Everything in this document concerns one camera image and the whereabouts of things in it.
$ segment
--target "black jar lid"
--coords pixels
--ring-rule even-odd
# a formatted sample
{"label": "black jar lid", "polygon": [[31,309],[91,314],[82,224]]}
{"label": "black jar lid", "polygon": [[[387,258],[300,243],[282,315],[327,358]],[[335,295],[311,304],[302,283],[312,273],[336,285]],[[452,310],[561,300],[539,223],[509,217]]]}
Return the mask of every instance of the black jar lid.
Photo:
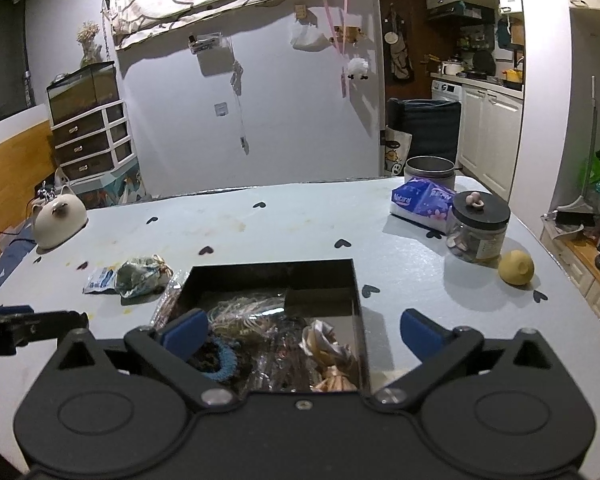
{"label": "black jar lid", "polygon": [[467,205],[466,198],[473,191],[463,191],[454,196],[452,211],[454,216],[465,225],[485,231],[498,231],[509,223],[511,209],[499,196],[481,192],[480,199],[484,202],[482,209]]}

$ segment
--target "broom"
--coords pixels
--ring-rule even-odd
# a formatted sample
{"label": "broom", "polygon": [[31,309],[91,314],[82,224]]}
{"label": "broom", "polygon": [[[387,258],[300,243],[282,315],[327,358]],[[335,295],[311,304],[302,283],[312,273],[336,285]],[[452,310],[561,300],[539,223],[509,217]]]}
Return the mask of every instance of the broom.
{"label": "broom", "polygon": [[584,197],[589,187],[591,178],[591,166],[596,151],[596,131],[598,129],[598,106],[596,105],[596,76],[591,76],[591,103],[593,104],[593,121],[591,125],[591,140],[589,144],[589,158],[584,174],[584,182],[580,190],[580,196],[569,205],[561,205],[555,209],[555,222],[563,225],[580,225],[592,227],[595,225],[593,208],[587,204]]}

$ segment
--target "kitchen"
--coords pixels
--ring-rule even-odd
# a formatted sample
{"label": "kitchen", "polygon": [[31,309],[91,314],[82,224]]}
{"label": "kitchen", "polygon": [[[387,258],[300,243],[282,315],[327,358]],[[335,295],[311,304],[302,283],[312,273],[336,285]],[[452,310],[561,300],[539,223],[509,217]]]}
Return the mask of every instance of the kitchen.
{"label": "kitchen", "polygon": [[[396,100],[460,102],[446,152],[450,146],[456,167],[505,200],[522,125],[522,11],[522,0],[380,0],[388,126],[399,126],[390,113]],[[406,74],[396,70],[392,33],[404,42]]]}

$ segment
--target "screw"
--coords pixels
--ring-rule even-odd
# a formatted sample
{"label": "screw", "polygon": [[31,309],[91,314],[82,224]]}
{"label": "screw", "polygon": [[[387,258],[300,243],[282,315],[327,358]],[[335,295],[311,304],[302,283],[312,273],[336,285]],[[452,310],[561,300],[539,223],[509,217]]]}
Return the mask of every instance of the screw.
{"label": "screw", "polygon": [[376,393],[381,404],[400,404],[407,399],[407,393],[400,388],[383,388]]}
{"label": "screw", "polygon": [[296,408],[298,410],[310,410],[314,404],[310,400],[298,400],[296,402]]}
{"label": "screw", "polygon": [[224,388],[211,388],[200,395],[207,406],[224,406],[234,400],[234,394]]}

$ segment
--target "kitchen counter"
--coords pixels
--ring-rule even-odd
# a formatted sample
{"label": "kitchen counter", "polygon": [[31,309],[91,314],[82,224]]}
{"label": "kitchen counter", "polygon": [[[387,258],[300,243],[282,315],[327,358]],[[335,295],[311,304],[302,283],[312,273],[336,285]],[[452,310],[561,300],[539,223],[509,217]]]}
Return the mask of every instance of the kitchen counter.
{"label": "kitchen counter", "polygon": [[432,72],[431,77],[433,79],[449,81],[451,83],[456,83],[456,84],[459,84],[462,86],[465,86],[465,85],[466,86],[475,86],[477,88],[491,90],[493,92],[498,92],[500,94],[515,97],[517,99],[524,99],[524,93],[522,91],[512,90],[511,88],[505,88],[504,86],[496,85],[494,83],[489,83],[487,81],[480,81],[477,79],[467,79],[465,77],[456,77],[454,75],[443,75],[443,74],[438,74],[436,72]]}

